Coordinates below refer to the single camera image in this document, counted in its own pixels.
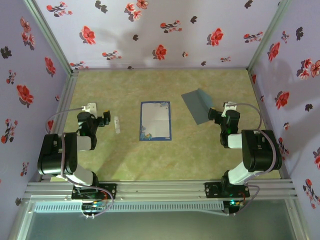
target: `purple wall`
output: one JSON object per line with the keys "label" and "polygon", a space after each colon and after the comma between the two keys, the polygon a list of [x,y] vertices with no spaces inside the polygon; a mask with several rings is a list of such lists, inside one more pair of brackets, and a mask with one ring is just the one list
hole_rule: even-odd
{"label": "purple wall", "polygon": [[0,29],[0,239],[5,240],[37,171],[45,121],[57,111],[67,74],[23,1],[1,2]]}
{"label": "purple wall", "polygon": [[320,6],[294,0],[253,68],[312,239],[320,239]]}

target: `table surface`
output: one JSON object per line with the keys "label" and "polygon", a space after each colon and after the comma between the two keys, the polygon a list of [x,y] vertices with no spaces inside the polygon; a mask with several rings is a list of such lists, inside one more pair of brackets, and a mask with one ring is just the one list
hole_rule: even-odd
{"label": "table surface", "polygon": [[[198,88],[218,110],[228,101],[258,106],[245,69],[81,71],[70,109],[96,103],[98,116],[110,110],[111,123],[98,128],[95,150],[78,152],[78,163],[100,181],[220,179],[242,161],[242,150],[221,146],[220,126],[213,121],[195,123],[181,95]],[[139,141],[140,104],[145,101],[170,101],[172,141]],[[258,126],[254,109],[237,110],[239,130]],[[68,114],[65,132],[78,129],[77,114]],[[273,171],[263,177],[280,175]]]}

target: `paper card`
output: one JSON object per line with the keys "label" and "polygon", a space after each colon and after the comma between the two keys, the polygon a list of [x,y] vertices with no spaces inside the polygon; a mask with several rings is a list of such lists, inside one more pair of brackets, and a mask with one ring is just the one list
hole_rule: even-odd
{"label": "paper card", "polygon": [[169,101],[143,101],[140,110],[140,141],[171,141]]}

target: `flower wallpaper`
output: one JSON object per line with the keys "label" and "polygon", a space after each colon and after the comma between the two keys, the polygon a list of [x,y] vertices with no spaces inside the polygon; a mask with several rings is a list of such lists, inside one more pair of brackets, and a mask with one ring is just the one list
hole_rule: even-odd
{"label": "flower wallpaper", "polygon": [[252,74],[278,139],[311,239],[320,239],[320,21],[317,0],[292,1]]}
{"label": "flower wallpaper", "polygon": [[0,20],[0,239],[6,240],[38,172],[45,122],[57,111],[67,74],[23,1],[2,2]]}
{"label": "flower wallpaper", "polygon": [[73,69],[246,68],[279,1],[35,0]]}

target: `glass panel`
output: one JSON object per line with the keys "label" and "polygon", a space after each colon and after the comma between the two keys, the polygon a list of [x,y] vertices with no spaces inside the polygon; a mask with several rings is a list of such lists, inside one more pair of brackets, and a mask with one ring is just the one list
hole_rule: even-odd
{"label": "glass panel", "polygon": [[35,213],[27,240],[292,240],[285,202],[261,201],[239,215],[203,212]]}
{"label": "glass panel", "polygon": [[[78,152],[78,163],[100,181],[221,179],[242,161],[241,149],[220,144],[220,126],[197,125],[181,95],[202,89],[217,110],[223,103],[258,106],[245,69],[81,71],[70,109],[96,103],[98,116],[110,110],[111,124],[98,128],[93,151]],[[140,141],[141,102],[170,101],[171,141]],[[239,130],[254,129],[259,115],[239,106]],[[65,132],[78,129],[77,112],[70,112]],[[114,117],[119,117],[116,134]],[[278,171],[263,176],[280,178]]]}

